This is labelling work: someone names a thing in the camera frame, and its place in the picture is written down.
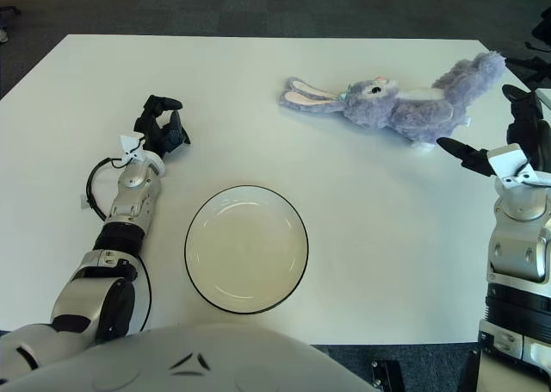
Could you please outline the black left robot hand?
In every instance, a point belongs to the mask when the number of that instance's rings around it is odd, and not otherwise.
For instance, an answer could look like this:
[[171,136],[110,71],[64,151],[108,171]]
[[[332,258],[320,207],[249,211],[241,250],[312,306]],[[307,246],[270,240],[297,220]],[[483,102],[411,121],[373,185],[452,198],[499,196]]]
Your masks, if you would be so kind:
[[[143,134],[143,149],[156,153],[161,159],[180,145],[191,143],[183,128],[179,110],[183,104],[176,99],[150,95],[140,117],[134,123],[133,131]],[[160,126],[157,119],[170,111],[169,121]]]

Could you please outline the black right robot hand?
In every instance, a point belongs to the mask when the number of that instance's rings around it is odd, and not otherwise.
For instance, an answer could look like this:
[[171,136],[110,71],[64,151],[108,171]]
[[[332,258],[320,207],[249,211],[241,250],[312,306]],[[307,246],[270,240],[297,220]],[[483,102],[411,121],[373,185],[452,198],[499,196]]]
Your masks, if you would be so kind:
[[[511,103],[513,123],[506,132],[507,144],[518,144],[536,171],[550,173],[550,125],[543,119],[542,106],[534,91],[527,92],[504,84],[502,92]],[[495,176],[486,149],[476,150],[451,138],[441,137],[436,143],[461,161],[470,171]]]

